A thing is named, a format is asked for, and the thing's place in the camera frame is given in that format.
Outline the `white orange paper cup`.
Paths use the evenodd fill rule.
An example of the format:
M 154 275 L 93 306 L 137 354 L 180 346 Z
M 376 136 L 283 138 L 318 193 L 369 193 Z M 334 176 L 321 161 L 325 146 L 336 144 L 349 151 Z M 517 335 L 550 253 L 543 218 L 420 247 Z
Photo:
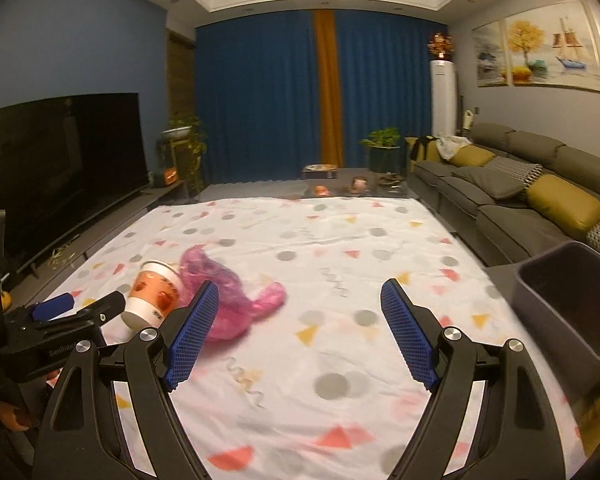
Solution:
M 166 317 L 180 304 L 184 285 L 172 266 L 148 260 L 140 266 L 121 318 L 134 332 L 144 328 L 159 328 Z

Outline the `pink foam fruit net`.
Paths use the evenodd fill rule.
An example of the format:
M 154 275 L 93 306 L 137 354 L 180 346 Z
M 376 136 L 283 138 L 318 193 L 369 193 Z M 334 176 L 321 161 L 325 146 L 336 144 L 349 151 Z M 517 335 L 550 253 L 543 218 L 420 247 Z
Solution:
M 272 282 L 254 298 L 249 298 L 238 275 L 209 258 L 201 247 L 188 248 L 178 270 L 183 284 L 181 306 L 193 299 L 204 281 L 210 281 L 219 291 L 219 309 L 208 333 L 208 341 L 231 341 L 247 333 L 253 322 L 276 312 L 287 300 L 285 287 Z

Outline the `dark grey trash bin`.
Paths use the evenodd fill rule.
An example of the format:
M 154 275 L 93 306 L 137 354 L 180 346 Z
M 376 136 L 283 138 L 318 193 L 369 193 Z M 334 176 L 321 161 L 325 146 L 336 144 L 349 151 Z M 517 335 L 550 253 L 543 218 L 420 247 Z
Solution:
M 580 242 L 530 258 L 510 303 L 568 401 L 600 391 L 600 253 Z

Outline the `grey tv cabinet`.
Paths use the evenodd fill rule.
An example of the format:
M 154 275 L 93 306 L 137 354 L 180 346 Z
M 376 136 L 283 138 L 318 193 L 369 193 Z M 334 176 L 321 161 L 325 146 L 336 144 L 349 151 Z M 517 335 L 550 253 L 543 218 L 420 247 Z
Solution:
M 10 310 L 44 300 L 88 258 L 151 209 L 187 197 L 183 181 L 166 188 L 145 188 L 88 220 L 19 274 L 19 282 L 9 291 Z

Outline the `black flat screen television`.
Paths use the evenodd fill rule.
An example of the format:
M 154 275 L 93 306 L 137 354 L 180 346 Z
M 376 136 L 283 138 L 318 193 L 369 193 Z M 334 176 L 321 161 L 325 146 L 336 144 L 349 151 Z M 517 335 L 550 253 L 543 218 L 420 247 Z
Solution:
M 0 108 L 7 269 L 27 269 L 148 182 L 137 94 L 58 96 Z

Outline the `plant on corner stand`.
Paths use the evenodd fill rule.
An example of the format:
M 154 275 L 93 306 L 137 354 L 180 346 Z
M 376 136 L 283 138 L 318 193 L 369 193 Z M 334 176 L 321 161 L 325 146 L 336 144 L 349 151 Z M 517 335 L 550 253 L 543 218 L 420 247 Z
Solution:
M 164 168 L 174 168 L 185 183 L 187 195 L 196 198 L 204 189 L 202 161 L 207 153 L 207 135 L 196 115 L 169 120 L 158 140 Z

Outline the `patterned white tablecloth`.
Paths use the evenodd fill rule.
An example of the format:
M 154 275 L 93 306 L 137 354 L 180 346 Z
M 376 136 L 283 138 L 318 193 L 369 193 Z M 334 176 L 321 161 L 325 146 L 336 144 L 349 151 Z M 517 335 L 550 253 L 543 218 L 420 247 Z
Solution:
M 83 308 L 129 292 L 140 266 L 200 248 L 249 297 L 279 283 L 283 307 L 204 347 L 172 394 L 215 479 L 383 479 L 428 401 L 380 310 L 395 278 L 471 339 L 529 334 L 476 260 L 416 200 L 241 198 L 148 212 L 54 287 Z

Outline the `yellow sofa cushion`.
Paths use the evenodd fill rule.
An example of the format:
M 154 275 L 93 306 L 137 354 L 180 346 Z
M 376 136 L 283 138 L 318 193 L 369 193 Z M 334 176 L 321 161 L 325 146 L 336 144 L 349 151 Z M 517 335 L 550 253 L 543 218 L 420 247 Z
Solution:
M 538 177 L 526 195 L 532 209 L 575 240 L 584 240 L 600 222 L 600 200 L 554 174 Z

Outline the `grey sectional sofa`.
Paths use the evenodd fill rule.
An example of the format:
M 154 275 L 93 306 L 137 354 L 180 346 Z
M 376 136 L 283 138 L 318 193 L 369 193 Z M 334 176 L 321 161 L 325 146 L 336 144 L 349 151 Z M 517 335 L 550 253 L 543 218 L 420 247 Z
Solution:
M 600 158 L 595 155 L 550 136 L 490 122 L 475 125 L 469 139 L 495 156 L 540 164 L 544 174 L 554 174 L 600 200 Z M 452 175 L 458 167 L 440 157 L 432 136 L 408 139 L 407 145 L 410 188 L 488 266 L 521 262 L 574 240 L 531 208 L 527 190 L 509 200 L 494 200 Z M 586 237 L 579 242 L 586 243 Z

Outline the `grey sofa cushion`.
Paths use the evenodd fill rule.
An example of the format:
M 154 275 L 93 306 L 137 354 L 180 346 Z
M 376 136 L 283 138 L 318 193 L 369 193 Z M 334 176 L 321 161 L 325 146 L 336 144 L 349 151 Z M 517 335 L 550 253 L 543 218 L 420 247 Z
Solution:
M 484 167 L 458 167 L 452 170 L 452 175 L 478 186 L 494 200 L 509 200 L 524 190 L 521 180 Z

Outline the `dark coffee table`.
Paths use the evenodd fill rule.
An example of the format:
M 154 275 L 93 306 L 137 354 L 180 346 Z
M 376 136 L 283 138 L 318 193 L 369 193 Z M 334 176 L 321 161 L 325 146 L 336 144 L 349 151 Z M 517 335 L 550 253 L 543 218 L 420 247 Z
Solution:
M 332 165 L 310 165 L 303 168 L 301 180 L 306 184 L 303 193 L 309 197 L 380 197 L 410 198 L 406 177 L 400 174 L 381 174 L 367 168 L 341 168 Z

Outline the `black white patterned cushion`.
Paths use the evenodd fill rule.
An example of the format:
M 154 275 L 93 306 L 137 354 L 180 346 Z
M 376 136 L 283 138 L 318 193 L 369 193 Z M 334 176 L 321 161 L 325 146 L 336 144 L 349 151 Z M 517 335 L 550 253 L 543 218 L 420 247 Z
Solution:
M 521 162 L 520 160 L 502 156 L 495 156 L 484 166 L 486 169 L 497 171 L 500 174 L 505 174 L 506 176 L 520 181 L 525 190 L 530 188 L 530 186 L 544 174 L 544 168 L 540 164 Z

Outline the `blue curtain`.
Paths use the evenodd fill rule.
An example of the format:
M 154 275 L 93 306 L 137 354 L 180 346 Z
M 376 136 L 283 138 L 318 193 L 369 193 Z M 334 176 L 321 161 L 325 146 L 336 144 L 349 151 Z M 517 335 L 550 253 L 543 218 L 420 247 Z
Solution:
M 362 167 L 362 140 L 432 126 L 428 42 L 445 24 L 355 10 L 284 11 L 197 30 L 196 113 L 208 182 L 290 180 L 314 162 Z

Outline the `far yellow cushion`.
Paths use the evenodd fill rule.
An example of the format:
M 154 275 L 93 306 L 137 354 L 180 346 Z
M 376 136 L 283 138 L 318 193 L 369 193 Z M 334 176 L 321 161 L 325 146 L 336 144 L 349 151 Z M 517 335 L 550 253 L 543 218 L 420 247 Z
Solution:
M 470 144 L 460 148 L 449 163 L 455 167 L 483 167 L 494 158 L 494 153 Z

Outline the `white cloth on sofa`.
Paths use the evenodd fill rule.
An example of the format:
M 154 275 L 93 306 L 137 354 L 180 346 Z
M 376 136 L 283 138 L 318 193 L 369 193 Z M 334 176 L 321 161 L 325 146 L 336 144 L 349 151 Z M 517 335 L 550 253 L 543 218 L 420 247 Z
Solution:
M 449 162 L 462 148 L 472 144 L 466 136 L 436 136 L 436 147 L 440 157 Z

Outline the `green potted plant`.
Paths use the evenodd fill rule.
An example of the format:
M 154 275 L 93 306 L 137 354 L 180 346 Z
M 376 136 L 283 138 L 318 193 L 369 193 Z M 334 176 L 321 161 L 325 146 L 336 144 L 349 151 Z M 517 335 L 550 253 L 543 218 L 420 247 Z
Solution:
M 375 174 L 398 174 L 401 148 L 400 132 L 396 127 L 372 131 L 360 141 L 367 153 L 367 168 Z

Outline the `orange curtain strip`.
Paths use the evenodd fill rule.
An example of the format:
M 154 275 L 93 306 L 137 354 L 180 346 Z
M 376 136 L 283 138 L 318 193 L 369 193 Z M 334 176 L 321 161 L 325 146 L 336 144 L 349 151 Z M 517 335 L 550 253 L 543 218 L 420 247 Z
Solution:
M 324 164 L 341 167 L 343 165 L 342 104 L 335 12 L 315 10 L 313 29 L 320 108 L 321 161 Z

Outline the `white standing air conditioner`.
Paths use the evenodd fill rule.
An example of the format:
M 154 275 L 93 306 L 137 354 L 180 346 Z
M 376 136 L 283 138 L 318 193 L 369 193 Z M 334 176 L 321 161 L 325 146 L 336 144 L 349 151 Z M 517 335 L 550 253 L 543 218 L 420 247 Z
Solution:
M 431 77 L 431 134 L 454 136 L 456 130 L 457 88 L 455 65 L 450 61 L 429 62 Z

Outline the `sailing ship tree painting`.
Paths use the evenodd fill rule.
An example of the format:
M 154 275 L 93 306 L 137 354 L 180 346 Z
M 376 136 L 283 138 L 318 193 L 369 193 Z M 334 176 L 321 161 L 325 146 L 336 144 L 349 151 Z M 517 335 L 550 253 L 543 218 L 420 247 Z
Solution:
M 600 61 L 581 0 L 509 16 L 504 40 L 512 83 L 600 92 Z

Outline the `small grey landscape painting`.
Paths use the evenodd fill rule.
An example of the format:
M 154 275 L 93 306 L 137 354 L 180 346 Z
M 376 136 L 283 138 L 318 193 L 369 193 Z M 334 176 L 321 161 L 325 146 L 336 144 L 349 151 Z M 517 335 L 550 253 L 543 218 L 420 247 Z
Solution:
M 499 21 L 471 31 L 474 40 L 477 84 L 479 88 L 507 84 L 506 55 Z

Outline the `red flower decoration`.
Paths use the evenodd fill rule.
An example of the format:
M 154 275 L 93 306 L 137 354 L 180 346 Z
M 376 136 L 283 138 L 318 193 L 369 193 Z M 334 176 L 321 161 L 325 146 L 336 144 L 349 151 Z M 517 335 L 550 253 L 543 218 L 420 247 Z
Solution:
M 451 36 L 443 32 L 435 32 L 429 38 L 428 51 L 436 60 L 449 61 L 454 52 Z

